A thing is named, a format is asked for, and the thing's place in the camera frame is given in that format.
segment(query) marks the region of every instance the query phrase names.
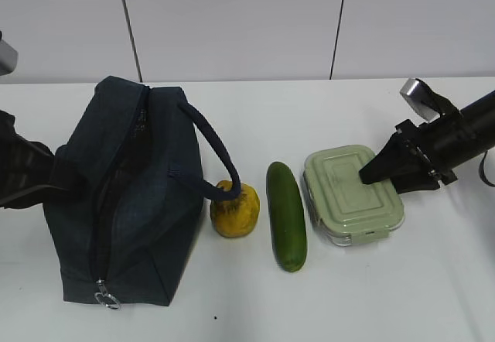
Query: white table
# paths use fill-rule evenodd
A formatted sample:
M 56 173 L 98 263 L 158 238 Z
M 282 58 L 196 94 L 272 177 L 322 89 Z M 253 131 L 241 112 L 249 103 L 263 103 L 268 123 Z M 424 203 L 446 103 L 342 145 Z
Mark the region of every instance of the white table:
M 495 78 L 427 81 L 460 108 L 495 88 Z M 275 264 L 265 196 L 269 163 L 284 161 L 300 174 L 306 156 L 320 149 L 357 143 L 378 151 L 396 124 L 420 122 L 398 95 L 403 83 L 181 84 L 222 137 L 242 180 L 258 191 L 254 232 L 227 240 L 205 219 L 172 305 L 114 312 L 62 301 L 41 207 L 3 210 L 0 340 L 495 340 L 495 190 L 479 180 L 479 158 L 459 167 L 451 186 L 403 195 L 405 223 L 387 240 L 338 248 L 323 242 L 306 216 L 306 265 L 289 274 Z M 0 108 L 16 115 L 19 134 L 55 149 L 73 131 L 93 88 L 2 85 Z M 202 139 L 201 152 L 207 179 L 226 178 Z

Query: glass food container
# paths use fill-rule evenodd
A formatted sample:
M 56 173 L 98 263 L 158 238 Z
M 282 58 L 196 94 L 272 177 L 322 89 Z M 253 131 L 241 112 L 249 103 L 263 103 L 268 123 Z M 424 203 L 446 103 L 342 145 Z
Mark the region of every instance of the glass food container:
M 318 151 L 305 163 L 306 201 L 312 221 L 336 245 L 388 237 L 404 220 L 404 205 L 390 180 L 364 185 L 360 169 L 375 157 L 362 145 Z

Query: cucumber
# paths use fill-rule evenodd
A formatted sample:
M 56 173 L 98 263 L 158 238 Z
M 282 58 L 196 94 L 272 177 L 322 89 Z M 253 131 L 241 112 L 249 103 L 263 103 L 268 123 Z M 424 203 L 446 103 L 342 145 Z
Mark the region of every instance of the cucumber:
M 308 242 L 301 195 L 290 168 L 273 162 L 266 174 L 271 241 L 280 266 L 298 271 L 306 261 Z

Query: black cable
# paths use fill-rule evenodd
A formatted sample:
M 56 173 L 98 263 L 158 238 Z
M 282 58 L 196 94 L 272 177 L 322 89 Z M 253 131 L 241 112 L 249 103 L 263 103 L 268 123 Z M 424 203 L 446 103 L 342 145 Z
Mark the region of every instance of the black cable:
M 129 18 L 129 11 L 127 9 L 127 2 L 125 0 L 122 0 L 122 6 L 124 7 L 125 21 L 127 23 L 127 30 L 129 31 L 129 38 L 131 39 L 132 53 L 134 54 L 134 62 L 138 71 L 139 82 L 142 83 L 141 66 L 139 65 L 138 51 L 136 50 L 134 34 L 132 33 L 131 27 L 131 19 Z
M 483 155 L 483 158 L 481 159 L 480 167 L 478 169 L 478 172 L 480 173 L 480 179 L 488 186 L 495 187 L 494 183 L 491 183 L 488 178 L 486 177 L 485 174 L 485 160 L 486 156 L 488 155 L 488 151 L 485 151 L 485 155 Z
M 340 22 L 342 21 L 342 11 L 343 11 L 343 1 L 340 1 L 340 11 L 339 11 L 339 23 L 337 24 L 337 32 L 335 34 L 335 44 L 333 45 L 333 56 L 332 56 L 332 67 L 330 68 L 330 80 L 332 80 L 333 76 L 333 65 L 335 64 L 335 55 L 337 52 L 337 42 L 339 41 L 339 33 L 340 33 Z

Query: zipper pull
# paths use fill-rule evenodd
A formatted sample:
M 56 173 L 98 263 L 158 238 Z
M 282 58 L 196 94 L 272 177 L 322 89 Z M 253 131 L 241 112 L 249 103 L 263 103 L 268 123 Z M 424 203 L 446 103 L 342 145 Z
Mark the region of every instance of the zipper pull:
M 115 296 L 111 295 L 107 291 L 107 287 L 105 286 L 105 281 L 102 279 L 98 279 L 96 281 L 96 285 L 100 292 L 96 292 L 94 294 L 94 298 L 100 303 L 101 305 L 107 307 L 108 309 L 112 310 L 119 310 L 121 308 L 121 303 Z

